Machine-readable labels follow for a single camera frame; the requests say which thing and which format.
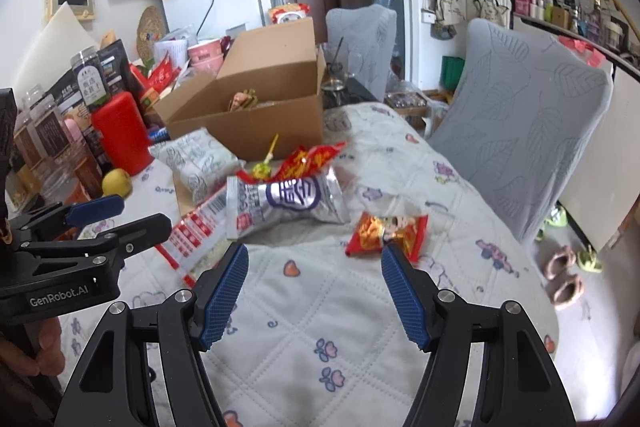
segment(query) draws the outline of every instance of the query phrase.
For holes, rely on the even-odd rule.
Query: metal screw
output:
[[[441,290],[438,292],[438,299],[442,302],[453,302],[456,298],[456,294],[450,290]]]
[[[522,311],[522,308],[520,307],[520,305],[517,302],[514,302],[514,301],[507,302],[507,304],[504,305],[504,308],[511,315],[517,315],[518,313],[520,313]]]
[[[180,290],[177,294],[175,294],[175,300],[178,302],[187,302],[191,299],[191,295],[193,295],[189,290]]]
[[[124,302],[114,302],[111,306],[109,306],[109,312],[111,315],[119,315],[121,314],[127,305]]]

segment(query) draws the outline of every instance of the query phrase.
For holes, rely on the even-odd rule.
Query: power cord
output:
[[[209,13],[211,12],[211,9],[213,8],[213,3],[216,0],[211,0],[211,4],[209,6],[209,9],[207,10],[206,15],[204,16],[204,19],[202,20],[202,22],[200,23],[200,27],[198,28],[198,31],[196,33],[196,37],[200,34],[200,30],[202,29],[202,27],[204,26],[205,21],[207,20],[207,17],[209,17]]]

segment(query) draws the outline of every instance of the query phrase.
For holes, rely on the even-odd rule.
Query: human hand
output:
[[[20,348],[0,338],[0,360],[17,375],[24,377],[56,377],[65,368],[65,357],[60,349],[60,321],[57,317],[38,324],[40,351],[36,359],[25,355]]]

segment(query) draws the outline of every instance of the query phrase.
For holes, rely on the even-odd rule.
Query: red bottle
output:
[[[102,134],[102,147],[114,167],[133,176],[153,161],[145,123],[129,91],[118,93],[94,112],[91,123]]]

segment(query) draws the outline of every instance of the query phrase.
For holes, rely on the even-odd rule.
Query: white refrigerator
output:
[[[269,24],[271,0],[162,0],[169,31],[194,25],[200,40],[235,37],[246,30]]]

